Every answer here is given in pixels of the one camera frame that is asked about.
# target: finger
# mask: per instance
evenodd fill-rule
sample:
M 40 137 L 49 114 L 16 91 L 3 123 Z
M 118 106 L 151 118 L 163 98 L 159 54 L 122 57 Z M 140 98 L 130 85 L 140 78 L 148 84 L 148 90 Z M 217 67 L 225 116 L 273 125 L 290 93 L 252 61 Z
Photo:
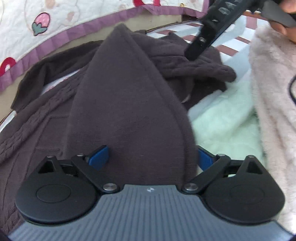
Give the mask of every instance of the finger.
M 280 23 L 277 22 L 270 22 L 270 26 L 277 32 L 281 33 L 282 35 L 286 36 L 287 35 L 287 29 L 281 25 Z
M 286 29 L 287 31 L 287 37 L 293 41 L 293 42 L 296 42 L 296 27 L 295 28 L 287 28 Z
M 296 0 L 284 0 L 280 3 L 280 7 L 287 13 L 296 12 Z

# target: white quilt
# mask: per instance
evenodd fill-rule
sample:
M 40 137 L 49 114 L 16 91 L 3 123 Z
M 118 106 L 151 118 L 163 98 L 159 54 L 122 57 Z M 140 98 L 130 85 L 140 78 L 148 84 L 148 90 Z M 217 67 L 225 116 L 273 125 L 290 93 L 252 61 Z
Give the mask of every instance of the white quilt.
M 178 15 L 182 12 L 181 8 L 201 12 L 203 2 L 204 0 L 0 0 L 0 77 L 27 55 L 23 59 L 23 67 L 18 66 L 17 74 L 11 73 L 12 77 L 0 78 L 0 91 L 4 89 L 4 81 L 15 79 L 15 75 L 20 75 L 32 66 L 38 61 L 37 58 L 44 57 L 75 38 L 95 32 L 98 28 L 127 20 L 143 7 L 153 14 Z M 46 45 L 36 49 L 42 43 Z

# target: gray ribbed panel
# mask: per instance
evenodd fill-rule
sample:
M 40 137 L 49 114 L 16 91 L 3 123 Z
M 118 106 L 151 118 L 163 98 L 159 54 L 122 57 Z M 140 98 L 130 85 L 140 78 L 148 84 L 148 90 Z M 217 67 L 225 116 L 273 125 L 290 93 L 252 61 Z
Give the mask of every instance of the gray ribbed panel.
M 86 216 L 56 227 L 24 223 L 12 241 L 288 241 L 276 222 L 259 226 L 227 223 L 205 209 L 197 196 L 175 186 L 126 185 L 104 195 Z

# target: silver bolt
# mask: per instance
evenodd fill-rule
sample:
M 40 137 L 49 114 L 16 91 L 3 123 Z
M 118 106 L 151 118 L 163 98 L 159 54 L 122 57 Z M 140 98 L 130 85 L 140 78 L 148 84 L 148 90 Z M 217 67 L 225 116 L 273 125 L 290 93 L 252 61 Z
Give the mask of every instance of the silver bolt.
M 205 39 L 205 38 L 203 38 L 203 37 L 200 37 L 200 42 L 203 42 L 203 43 L 205 43 L 205 42 L 206 42 L 206 39 Z
M 103 189 L 105 191 L 115 191 L 117 189 L 117 185 L 114 184 L 114 183 L 106 183 L 104 186 L 103 186 Z
M 187 183 L 184 186 L 186 191 L 196 191 L 198 189 L 198 186 L 194 183 Z

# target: dark brown garment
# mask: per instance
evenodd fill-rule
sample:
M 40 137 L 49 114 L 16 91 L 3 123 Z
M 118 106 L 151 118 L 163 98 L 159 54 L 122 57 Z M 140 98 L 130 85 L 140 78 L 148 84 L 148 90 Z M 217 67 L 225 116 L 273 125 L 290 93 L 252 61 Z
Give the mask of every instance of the dark brown garment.
M 153 39 L 120 25 L 102 44 L 58 53 L 26 74 L 12 105 L 18 114 L 0 134 L 4 233 L 22 223 L 16 192 L 46 155 L 67 159 L 107 145 L 110 159 L 101 172 L 121 187 L 180 187 L 196 175 L 194 138 L 180 100 L 197 80 L 233 81 L 235 73 L 207 57 L 189 62 L 180 40 Z M 76 69 L 39 97 L 43 85 Z

